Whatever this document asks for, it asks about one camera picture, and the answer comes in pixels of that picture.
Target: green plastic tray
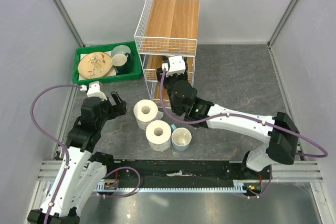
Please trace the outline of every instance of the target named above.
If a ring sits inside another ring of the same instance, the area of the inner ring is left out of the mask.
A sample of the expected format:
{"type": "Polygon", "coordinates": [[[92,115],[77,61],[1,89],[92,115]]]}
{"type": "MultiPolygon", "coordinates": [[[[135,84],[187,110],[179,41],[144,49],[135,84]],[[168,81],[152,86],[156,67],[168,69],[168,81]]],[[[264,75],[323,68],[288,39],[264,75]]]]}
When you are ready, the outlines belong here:
{"type": "Polygon", "coordinates": [[[102,83],[107,82],[115,82],[115,81],[126,81],[126,80],[135,80],[141,77],[141,63],[138,55],[138,51],[136,50],[136,45],[134,41],[123,42],[117,44],[109,44],[103,46],[92,46],[92,47],[83,47],[78,48],[75,53],[75,63],[73,64],[73,74],[72,74],[72,82],[78,85],[88,85],[94,81],[100,81],[102,83]],[[87,79],[87,80],[78,80],[79,73],[77,70],[78,63],[80,61],[81,54],[89,54],[91,52],[106,52],[111,51],[114,47],[119,45],[125,45],[131,48],[131,58],[129,60],[129,73],[121,74],[116,76],[106,76],[101,78],[87,79]]]}

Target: toilet paper roll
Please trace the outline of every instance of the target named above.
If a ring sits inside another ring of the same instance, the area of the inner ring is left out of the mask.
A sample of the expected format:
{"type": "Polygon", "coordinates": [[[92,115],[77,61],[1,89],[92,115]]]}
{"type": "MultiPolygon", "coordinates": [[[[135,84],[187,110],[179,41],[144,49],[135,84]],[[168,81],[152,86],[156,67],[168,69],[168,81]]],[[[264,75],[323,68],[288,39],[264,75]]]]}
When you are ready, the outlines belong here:
{"type": "Polygon", "coordinates": [[[153,150],[162,152],[171,146],[171,134],[169,124],[161,120],[151,122],[146,128],[146,137],[153,150]]]}
{"type": "Polygon", "coordinates": [[[160,112],[157,107],[152,100],[141,100],[136,103],[133,112],[140,129],[145,131],[151,122],[163,117],[163,112],[160,112]]]}

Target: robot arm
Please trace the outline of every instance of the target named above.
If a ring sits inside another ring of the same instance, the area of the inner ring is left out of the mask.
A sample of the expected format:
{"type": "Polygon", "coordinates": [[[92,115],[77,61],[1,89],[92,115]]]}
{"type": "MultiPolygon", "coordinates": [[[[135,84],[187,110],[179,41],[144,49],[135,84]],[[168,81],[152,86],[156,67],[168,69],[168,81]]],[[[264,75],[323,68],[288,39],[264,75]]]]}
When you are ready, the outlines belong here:
{"type": "Polygon", "coordinates": [[[79,223],[84,204],[97,183],[113,165],[112,155],[96,152],[91,157],[100,139],[100,132],[107,120],[126,114],[126,102],[122,101],[116,92],[112,92],[111,95],[115,105],[112,105],[101,91],[100,82],[90,84],[87,90],[88,98],[83,101],[81,107],[81,116],[76,119],[74,127],[68,134],[66,146],[70,157],[69,165],[66,167],[64,159],[46,200],[39,210],[30,211],[29,223],[44,223],[46,214],[49,215],[48,223],[79,223]],[[64,169],[67,169],[67,172],[55,200],[52,201],[64,169]]]}
{"type": "Polygon", "coordinates": [[[185,114],[185,121],[196,121],[212,115],[227,114],[227,116],[209,119],[199,124],[193,124],[193,126],[234,131],[263,142],[259,148],[246,153],[242,169],[248,168],[259,172],[272,163],[288,165],[294,163],[298,144],[297,137],[267,126],[265,123],[229,116],[230,113],[247,115],[299,133],[287,114],[278,112],[276,117],[252,115],[230,110],[198,98],[197,90],[187,80],[187,64],[182,56],[169,57],[168,61],[163,62],[162,68],[156,70],[159,82],[162,78],[162,69],[166,69],[163,86],[167,89],[173,113],[178,116],[185,114]]]}

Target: gray floor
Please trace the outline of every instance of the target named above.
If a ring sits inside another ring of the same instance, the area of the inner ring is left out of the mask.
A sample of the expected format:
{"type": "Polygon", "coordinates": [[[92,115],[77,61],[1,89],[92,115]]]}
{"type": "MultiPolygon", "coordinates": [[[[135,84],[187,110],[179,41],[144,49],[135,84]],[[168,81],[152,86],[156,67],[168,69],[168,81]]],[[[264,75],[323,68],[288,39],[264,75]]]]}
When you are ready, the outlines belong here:
{"type": "MultiPolygon", "coordinates": [[[[266,45],[200,45],[197,48],[195,88],[198,96],[227,108],[259,115],[285,111],[279,85],[266,45]]],[[[134,105],[148,99],[144,79],[104,85],[105,93],[117,91],[127,101],[125,116],[107,122],[96,151],[125,159],[226,159],[242,160],[260,143],[223,130],[194,129],[186,152],[173,147],[153,151],[138,128],[134,105]]],[[[85,94],[78,92],[69,125],[80,114],[85,94]]],[[[228,194],[145,194],[121,199],[91,197],[81,224],[319,224],[309,185],[272,184],[258,200],[228,194]]]]}
{"type": "MultiPolygon", "coordinates": [[[[276,115],[277,111],[285,111],[266,45],[200,45],[195,68],[194,87],[202,99],[252,114],[276,115]]],[[[144,79],[109,83],[103,87],[106,94],[117,91],[127,102],[128,112],[106,123],[95,151],[128,159],[241,160],[248,150],[261,144],[254,138],[230,131],[195,129],[188,125],[192,142],[187,151],[177,152],[171,147],[162,153],[155,152],[133,114],[134,105],[149,98],[144,79]]],[[[78,92],[70,117],[71,126],[80,115],[85,97],[78,92]]],[[[167,116],[162,120],[173,123],[167,116]]]]}

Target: wooden board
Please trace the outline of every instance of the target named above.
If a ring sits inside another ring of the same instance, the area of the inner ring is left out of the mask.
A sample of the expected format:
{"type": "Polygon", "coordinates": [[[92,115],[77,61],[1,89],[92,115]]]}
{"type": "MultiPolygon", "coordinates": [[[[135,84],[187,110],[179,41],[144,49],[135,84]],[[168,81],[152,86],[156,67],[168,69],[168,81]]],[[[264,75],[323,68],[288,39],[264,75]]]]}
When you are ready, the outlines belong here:
{"type": "Polygon", "coordinates": [[[193,57],[187,57],[187,64],[188,64],[188,72],[192,72],[193,71],[194,58],[193,57]]]}
{"type": "Polygon", "coordinates": [[[156,69],[162,66],[164,57],[162,55],[149,55],[149,59],[147,62],[146,77],[147,80],[156,80],[156,69]]]}
{"type": "MultiPolygon", "coordinates": [[[[159,83],[157,83],[156,86],[155,86],[154,99],[160,99],[160,86],[159,86],[159,83]]],[[[163,89],[163,99],[164,100],[169,100],[167,89],[163,89]]]]}
{"type": "Polygon", "coordinates": [[[195,54],[199,0],[153,0],[142,50],[153,54],[195,54]]]}
{"type": "Polygon", "coordinates": [[[145,36],[197,39],[199,0],[153,0],[145,36]]]}

